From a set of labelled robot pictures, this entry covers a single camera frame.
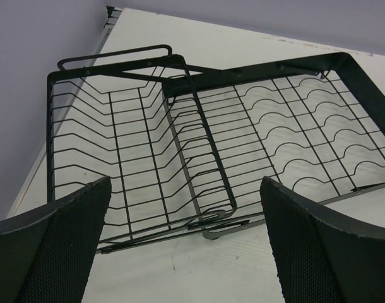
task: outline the metal rack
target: metal rack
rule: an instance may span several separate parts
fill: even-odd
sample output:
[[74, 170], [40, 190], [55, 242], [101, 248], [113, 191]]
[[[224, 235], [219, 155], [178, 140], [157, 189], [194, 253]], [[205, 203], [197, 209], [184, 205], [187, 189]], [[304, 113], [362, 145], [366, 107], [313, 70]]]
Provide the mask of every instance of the metal rack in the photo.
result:
[[[166, 45], [92, 57], [115, 63], [49, 76], [47, 181], [52, 201], [111, 177], [98, 253], [262, 224], [265, 175], [321, 203], [385, 186], [385, 97], [348, 54], [225, 71]], [[62, 105], [52, 88], [79, 78]]]

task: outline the rack handle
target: rack handle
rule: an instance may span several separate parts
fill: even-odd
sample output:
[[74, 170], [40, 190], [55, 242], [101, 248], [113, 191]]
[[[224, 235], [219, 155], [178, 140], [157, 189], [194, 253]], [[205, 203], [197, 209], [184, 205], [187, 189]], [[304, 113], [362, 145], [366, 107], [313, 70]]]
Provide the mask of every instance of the rack handle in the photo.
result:
[[69, 62], [84, 61], [84, 60], [98, 59], [98, 58], [104, 58], [104, 57], [110, 57], [110, 56], [131, 54], [133, 52], [152, 51], [153, 49], [167, 49], [167, 55], [168, 56], [172, 55], [172, 53], [173, 53], [171, 46], [166, 45], [166, 44], [159, 44], [159, 45], [153, 45], [153, 46], [139, 47], [137, 49], [126, 49], [126, 50], [119, 50], [117, 52], [106, 52], [103, 54], [95, 54], [95, 55], [90, 55], [90, 56], [67, 58], [67, 59], [60, 60], [57, 65], [61, 71], [65, 71], [66, 68], [64, 67], [64, 64], [69, 63]]

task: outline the white table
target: white table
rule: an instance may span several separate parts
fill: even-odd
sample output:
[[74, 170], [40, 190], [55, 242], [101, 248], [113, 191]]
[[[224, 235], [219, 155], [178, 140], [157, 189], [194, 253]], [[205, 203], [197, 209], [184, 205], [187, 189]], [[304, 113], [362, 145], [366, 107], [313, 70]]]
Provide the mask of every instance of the white table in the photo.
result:
[[[385, 57], [125, 9], [102, 52], [169, 44], [189, 64], [231, 68], [347, 51], [385, 94]], [[17, 213], [46, 201], [43, 161]], [[385, 189], [330, 205], [385, 227]], [[266, 226], [97, 255], [85, 302], [283, 302]]]

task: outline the gray wall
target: gray wall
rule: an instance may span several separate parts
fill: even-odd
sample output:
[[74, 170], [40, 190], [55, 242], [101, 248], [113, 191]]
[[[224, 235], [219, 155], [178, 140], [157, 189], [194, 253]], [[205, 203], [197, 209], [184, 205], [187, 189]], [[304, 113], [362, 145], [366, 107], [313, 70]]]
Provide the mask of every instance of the gray wall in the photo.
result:
[[48, 73], [89, 54], [105, 16], [105, 0], [0, 0], [0, 220], [45, 141]]
[[385, 0], [109, 0], [109, 3], [385, 55]]

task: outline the black metal frame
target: black metal frame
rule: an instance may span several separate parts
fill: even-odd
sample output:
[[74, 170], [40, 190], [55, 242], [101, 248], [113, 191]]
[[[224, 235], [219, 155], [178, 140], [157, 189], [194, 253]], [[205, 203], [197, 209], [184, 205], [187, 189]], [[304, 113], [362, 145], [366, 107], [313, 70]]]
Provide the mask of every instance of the black metal frame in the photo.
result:
[[[70, 69], [70, 70], [65, 70], [64, 68], [64, 64], [67, 64], [69, 62], [97, 59], [101, 57], [116, 56], [120, 54], [130, 54], [133, 52], [151, 51], [154, 49], [167, 50], [167, 56], [154, 57], [154, 58], [142, 59], [137, 61], [120, 62], [115, 64], [106, 64], [102, 66], [93, 66], [90, 68], [76, 68], [76, 69]], [[345, 53], [326, 54], [326, 55], [305, 57], [305, 58], [299, 58], [299, 59], [284, 60], [279, 62], [257, 64], [253, 66], [244, 66], [241, 68], [232, 68], [232, 69], [220, 71], [220, 70], [211, 69], [211, 68], [203, 68], [199, 66], [187, 65], [182, 56], [172, 54], [171, 47], [167, 45], [156, 45], [153, 47], [144, 47], [140, 49], [125, 50], [121, 52], [113, 52], [108, 54], [99, 54], [95, 56], [65, 59], [60, 61], [58, 66], [61, 71], [51, 73], [48, 77], [48, 91], [47, 91], [48, 201], [54, 201], [55, 199], [54, 189], [56, 187], [56, 185], [54, 184], [54, 178], [55, 178], [54, 172], [56, 171], [56, 168], [54, 167], [54, 154], [55, 154], [54, 138], [56, 138], [57, 136], [55, 133], [56, 130], [54, 129], [54, 125], [65, 121], [64, 119], [61, 121], [54, 120], [54, 115], [53, 115], [54, 110], [62, 107], [54, 107], [52, 105], [53, 99], [55, 96], [52, 92], [53, 86], [56, 83], [59, 83], [60, 81], [70, 81], [75, 78], [86, 79], [87, 77], [91, 77], [91, 76], [106, 75], [106, 76], [113, 76], [117, 78], [152, 81], [155, 83], [162, 84], [163, 102], [160, 105], [160, 107], [164, 109], [165, 115], [163, 116], [160, 123], [162, 123], [163, 120], [166, 120], [168, 122], [169, 126], [165, 132], [167, 132], [167, 130], [171, 131], [173, 140], [169, 144], [174, 144], [177, 150], [177, 154], [175, 154], [172, 157], [172, 159], [174, 159], [175, 157], [178, 157], [181, 163], [181, 168], [172, 176], [172, 178], [182, 171], [186, 180], [186, 182], [182, 187], [185, 187], [185, 186], [188, 187], [189, 193], [191, 195], [191, 200], [187, 201], [187, 203], [185, 203], [184, 201], [180, 201], [180, 205], [186, 205], [188, 203], [192, 203], [196, 212], [196, 215], [187, 216], [180, 220], [171, 221], [171, 219], [169, 219], [170, 212], [167, 210], [166, 202], [165, 202], [167, 197], [163, 193], [163, 189], [162, 189], [162, 185], [165, 184], [167, 181], [160, 180], [159, 170], [161, 169], [161, 167], [158, 167], [158, 164], [155, 160], [155, 157], [157, 156], [153, 150], [153, 144], [155, 142], [150, 136], [152, 129], [149, 129], [149, 125], [148, 125], [148, 120], [150, 118], [148, 118], [146, 115], [147, 107], [144, 107], [143, 97], [141, 96], [141, 91], [138, 88], [140, 109], [142, 110], [143, 120], [145, 122], [144, 133], [146, 133], [149, 141], [148, 144], [150, 147], [150, 153], [154, 164], [154, 169], [152, 169], [151, 171], [152, 172], [155, 171], [155, 175], [158, 181], [157, 185], [160, 190], [159, 200], [161, 200], [163, 203], [163, 209], [164, 209], [163, 216], [165, 216], [167, 223], [158, 224], [154, 227], [149, 227], [146, 229], [132, 231], [131, 219], [129, 217], [129, 213], [127, 212], [127, 223], [124, 223], [121, 225], [107, 223], [107, 225], [113, 225], [113, 226], [126, 225], [129, 228], [129, 232], [125, 234], [119, 234], [115, 237], [110, 237], [108, 239], [104, 239], [102, 243], [107, 245], [99, 248], [97, 250], [98, 253], [111, 253], [112, 251], [127, 249], [133, 246], [140, 246], [140, 245], [150, 244], [154, 242], [160, 242], [165, 239], [173, 239], [176, 237], [182, 237], [188, 234], [195, 234], [195, 233], [202, 233], [203, 236], [207, 239], [217, 239], [223, 235], [230, 234], [232, 232], [243, 230], [249, 227], [254, 227], [264, 223], [263, 212], [261, 211], [261, 209], [257, 209], [257, 205], [259, 206], [261, 203], [260, 200], [253, 201], [252, 203], [249, 203], [248, 205], [244, 205], [244, 206], [241, 206], [241, 205], [239, 206], [237, 202], [237, 199], [241, 198], [242, 196], [245, 196], [247, 194], [257, 194], [258, 189], [255, 189], [255, 190], [253, 189], [249, 193], [236, 195], [233, 190], [234, 186], [232, 186], [230, 183], [230, 180], [233, 179], [234, 177], [238, 177], [243, 174], [250, 174], [253, 172], [255, 173], [256, 171], [246, 169], [244, 172], [241, 172], [235, 175], [228, 175], [227, 173], [227, 170], [230, 169], [231, 167], [236, 167], [236, 166], [239, 167], [240, 165], [247, 165], [247, 164], [250, 165], [250, 162], [252, 161], [244, 162], [243, 164], [228, 166], [227, 164], [228, 164], [229, 158], [245, 157], [246, 152], [235, 154], [229, 157], [221, 156], [220, 153], [227, 152], [228, 150], [231, 150], [233, 148], [240, 146], [234, 143], [235, 144], [234, 146], [220, 148], [219, 145], [222, 144], [222, 141], [234, 140], [237, 137], [231, 136], [230, 138], [228, 137], [226, 140], [217, 140], [214, 138], [214, 136], [218, 136], [218, 134], [220, 133], [225, 133], [226, 136], [228, 136], [230, 134], [228, 133], [229, 131], [234, 131], [236, 129], [242, 129], [242, 128], [252, 129], [252, 131], [248, 135], [254, 136], [255, 140], [249, 143], [260, 144], [258, 151], [264, 152], [265, 154], [264, 159], [269, 161], [269, 166], [267, 166], [266, 168], [269, 168], [271, 176], [276, 177], [278, 181], [281, 182], [280, 174], [284, 173], [288, 163], [285, 164], [282, 172], [278, 173], [276, 171], [275, 165], [273, 164], [271, 159], [273, 156], [275, 156], [275, 154], [270, 155], [270, 153], [267, 151], [266, 146], [263, 143], [264, 138], [260, 137], [259, 132], [256, 129], [256, 125], [260, 123], [260, 120], [266, 114], [260, 117], [258, 123], [253, 123], [252, 121], [253, 118], [250, 115], [250, 110], [252, 108], [248, 109], [246, 107], [245, 102], [242, 99], [243, 96], [239, 94], [237, 89], [237, 86], [243, 83], [255, 83], [255, 82], [264, 81], [264, 80], [272, 81], [272, 84], [276, 88], [275, 92], [280, 94], [281, 98], [283, 99], [283, 103], [290, 110], [290, 113], [292, 115], [291, 117], [293, 117], [296, 120], [297, 124], [299, 125], [299, 128], [300, 128], [299, 132], [302, 132], [304, 134], [304, 136], [308, 141], [309, 148], [312, 148], [312, 150], [314, 151], [314, 154], [318, 159], [318, 164], [316, 165], [321, 165], [321, 167], [325, 170], [326, 175], [329, 178], [327, 182], [324, 182], [322, 180], [318, 180], [318, 181], [322, 183], [329, 182], [333, 185], [333, 187], [336, 190], [337, 195], [334, 198], [324, 200], [321, 203], [327, 204], [327, 203], [336, 201], [338, 199], [349, 197], [353, 194], [358, 194], [360, 192], [365, 193], [367, 191], [371, 191], [371, 190], [385, 186], [385, 183], [384, 184], [367, 184], [367, 185], [364, 184], [363, 186], [359, 186], [358, 184], [352, 181], [351, 175], [347, 172], [345, 166], [341, 163], [342, 157], [340, 158], [337, 155], [337, 153], [335, 152], [335, 149], [331, 146], [331, 142], [323, 133], [323, 130], [322, 130], [323, 125], [319, 125], [317, 123], [316, 119], [313, 116], [314, 112], [307, 107], [305, 100], [299, 95], [299, 93], [296, 91], [295, 86], [289, 80], [289, 77], [303, 75], [303, 74], [310, 75], [313, 77], [320, 75], [321, 76], [320, 78], [323, 79], [325, 83], [331, 84], [331, 86], [336, 90], [335, 93], [337, 95], [340, 95], [341, 92], [339, 92], [335, 88], [333, 82], [328, 78], [329, 73], [331, 71], [335, 71], [337, 75], [340, 77], [341, 81], [344, 83], [344, 85], [348, 88], [348, 91], [352, 93], [352, 95], [358, 100], [359, 104], [365, 109], [369, 117], [374, 121], [374, 123], [380, 129], [380, 132], [385, 136], [385, 96], [379, 91], [379, 89], [375, 86], [375, 84], [373, 84], [373, 82], [365, 74], [365, 72], [361, 69], [361, 67], [348, 54], [345, 54]], [[162, 74], [160, 74], [159, 76], [155, 76], [153, 74], [144, 75], [144, 74], [132, 73], [132, 71], [134, 70], [147, 68], [147, 67], [149, 68], [162, 67], [162, 68], [178, 69], [184, 72], [184, 76], [172, 78], [172, 77], [164, 77], [162, 76]], [[190, 71], [194, 71], [200, 74], [195, 74], [191, 76]], [[290, 107], [290, 101], [287, 101], [284, 99], [281, 89], [279, 89], [278, 86], [276, 85], [275, 79], [279, 79], [279, 78], [287, 79], [291, 88], [293, 88], [294, 91], [296, 92], [299, 98], [299, 101], [301, 101], [304, 107], [307, 109], [308, 111], [307, 114], [309, 114], [313, 118], [314, 122], [317, 125], [317, 128], [323, 134], [327, 144], [335, 153], [335, 157], [336, 157], [335, 160], [337, 160], [341, 164], [341, 166], [346, 172], [346, 176], [352, 182], [354, 193], [341, 194], [339, 190], [335, 187], [336, 180], [332, 179], [329, 176], [327, 170], [324, 168], [325, 162], [318, 157], [317, 152], [315, 150], [315, 145], [312, 144], [312, 142], [308, 139], [306, 135], [306, 131], [308, 129], [303, 129], [300, 122], [298, 121], [299, 115], [295, 115], [295, 113], [292, 111]], [[204, 100], [206, 97], [199, 97], [199, 93], [201, 92], [207, 92], [211, 90], [217, 90], [220, 88], [228, 88], [228, 87], [231, 88], [230, 93], [235, 94], [234, 98], [238, 100], [236, 104], [226, 105], [227, 99], [224, 99], [224, 100], [220, 99], [212, 102], [205, 102], [205, 101], [202, 102], [202, 100]], [[117, 152], [118, 164], [119, 164], [119, 170], [120, 170], [119, 177], [121, 178], [121, 182], [122, 182], [121, 193], [124, 195], [124, 202], [125, 202], [124, 208], [128, 208], [129, 206], [127, 205], [127, 196], [126, 196], [128, 189], [126, 189], [124, 185], [124, 176], [126, 176], [126, 174], [122, 170], [122, 162], [121, 162], [121, 156], [120, 156], [121, 148], [119, 146], [118, 135], [116, 133], [116, 121], [114, 118], [115, 112], [113, 109], [113, 101], [111, 99], [110, 92], [108, 93], [108, 96], [109, 96], [110, 115], [112, 118], [111, 126], [114, 128], [115, 150]], [[209, 104], [214, 104], [215, 102], [217, 104], [221, 104], [222, 106], [217, 109], [210, 109], [209, 111], [204, 109], [204, 107], [207, 107]], [[354, 120], [358, 121], [359, 124], [364, 128], [363, 124], [360, 122], [360, 118], [357, 117], [357, 115], [352, 111], [350, 107], [351, 104], [345, 103], [345, 105], [343, 106], [347, 106], [349, 108], [349, 110], [352, 112], [352, 114], [355, 117]], [[210, 119], [223, 115], [223, 114], [218, 114], [215, 116], [207, 117], [207, 115], [210, 114], [211, 111], [213, 112], [216, 110], [226, 110], [228, 107], [233, 107], [234, 111], [241, 112], [243, 117], [238, 120], [241, 121], [242, 123], [247, 123], [247, 125], [228, 129], [228, 127], [230, 127], [228, 123], [232, 123], [238, 120], [233, 120], [232, 122], [226, 120], [224, 122], [219, 122], [218, 124], [212, 123], [211, 125], [208, 123]], [[189, 119], [188, 117], [191, 117], [191, 119], [193, 120], [187, 121], [187, 122], [179, 122], [182, 119], [182, 117], [187, 119]], [[214, 131], [214, 128], [217, 127], [219, 124], [225, 125], [227, 129], [222, 131]], [[195, 136], [195, 137], [183, 138], [183, 135], [186, 135], [186, 133], [189, 132], [190, 130], [197, 130], [200, 128], [204, 130], [204, 134]], [[364, 128], [364, 131], [365, 131], [365, 134], [368, 135], [370, 140], [374, 142], [373, 138], [370, 136], [370, 132], [368, 132], [365, 128]], [[206, 140], [208, 141], [208, 143], [200, 144], [197, 146], [205, 147], [206, 145], [208, 145], [210, 147], [209, 154], [213, 157], [213, 159], [210, 160], [209, 162], [196, 163], [194, 165], [191, 165], [191, 163], [193, 163], [192, 161], [194, 161], [194, 159], [196, 159], [197, 157], [198, 158], [201, 157], [201, 159], [203, 159], [202, 157], [205, 157], [208, 154], [199, 153], [197, 155], [193, 155], [192, 157], [187, 157], [186, 156], [187, 150], [194, 149], [195, 147], [186, 148], [186, 145], [195, 144], [202, 140]], [[380, 147], [376, 145], [375, 150], [377, 150], [381, 154], [382, 158], [385, 159], [385, 156], [383, 155]], [[215, 168], [211, 167], [210, 169], [206, 168], [206, 165], [210, 166], [211, 164], [216, 165], [216, 167]], [[200, 168], [201, 171], [191, 176], [191, 171], [196, 168]], [[197, 178], [202, 175], [212, 174], [214, 172], [216, 173], [216, 175], [219, 175], [220, 177], [219, 180], [215, 178], [214, 181], [210, 180], [209, 182], [205, 182], [204, 184], [198, 184], [198, 185], [193, 184], [194, 178]], [[255, 184], [259, 184], [261, 179], [262, 177], [257, 178], [251, 182], [256, 182]], [[216, 185], [216, 182], [218, 181], [222, 182], [220, 186]], [[76, 181], [76, 182], [72, 182], [71, 184], [82, 184], [82, 183]], [[204, 186], [205, 188], [205, 186], [207, 185], [210, 185], [212, 187], [208, 189], [204, 189], [198, 194], [196, 194], [195, 190], [199, 186]], [[223, 198], [221, 201], [215, 201], [213, 203], [209, 203], [208, 205], [205, 206], [206, 210], [201, 211], [201, 209], [203, 209], [203, 205], [200, 205], [198, 201], [201, 195], [204, 196], [206, 194], [213, 194], [218, 192], [224, 192], [226, 194], [226, 198]], [[254, 205], [255, 207], [255, 209], [253, 209], [252, 212], [245, 213], [243, 215], [234, 215], [238, 209], [241, 209], [242, 207], [247, 207], [249, 205]], [[123, 239], [125, 237], [127, 237], [128, 240], [118, 242], [119, 239]]]

